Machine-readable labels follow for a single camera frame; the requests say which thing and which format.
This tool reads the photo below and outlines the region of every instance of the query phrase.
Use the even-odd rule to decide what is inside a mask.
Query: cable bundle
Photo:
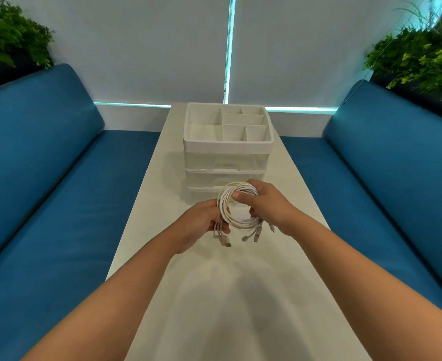
[[[249,218],[238,221],[231,216],[228,208],[228,201],[233,193],[236,191],[242,191],[252,195],[259,195],[256,188],[247,182],[231,182],[226,185],[226,187],[227,189],[221,191],[218,195],[218,208],[221,212],[222,220],[242,232],[252,232],[250,235],[242,237],[243,242],[247,241],[252,236],[254,236],[254,241],[258,242],[261,230],[263,229],[263,219]],[[269,227],[274,232],[274,226],[270,224]],[[218,236],[219,241],[223,246],[231,247],[228,237],[222,232],[222,223],[217,223],[214,226],[214,234]]]

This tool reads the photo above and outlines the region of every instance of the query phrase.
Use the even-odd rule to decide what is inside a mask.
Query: planter
[[[394,79],[392,75],[375,76],[371,78],[370,82],[378,86],[386,88],[386,86]],[[390,91],[398,96],[401,96],[416,105],[419,105],[427,110],[430,110],[442,116],[442,94],[440,92],[422,93],[417,89],[416,82],[407,84],[397,84]]]
[[[0,86],[44,69],[44,67],[37,66],[29,54],[22,49],[15,49],[11,58],[15,67],[0,63]]]

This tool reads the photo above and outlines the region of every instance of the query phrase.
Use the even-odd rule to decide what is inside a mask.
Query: forearm
[[[176,253],[165,230],[53,328],[24,360],[123,360]]]
[[[442,311],[297,212],[292,236],[373,359],[442,359]]]

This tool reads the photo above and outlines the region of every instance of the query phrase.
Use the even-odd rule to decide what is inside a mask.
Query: table
[[[174,104],[154,150],[108,277],[183,213],[182,132],[186,104]],[[276,133],[265,181],[327,226]],[[176,255],[126,360],[369,359],[299,245],[267,227],[258,243],[231,248],[206,234]]]

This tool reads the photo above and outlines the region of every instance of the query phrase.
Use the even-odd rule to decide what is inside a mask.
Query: blue cushion
[[[0,247],[103,127],[66,64],[0,87]]]
[[[282,140],[331,230],[442,309],[442,287],[326,141]]]
[[[442,278],[442,118],[374,84],[355,89],[326,137]]]
[[[106,278],[159,134],[106,131],[0,254],[0,360],[19,360]]]

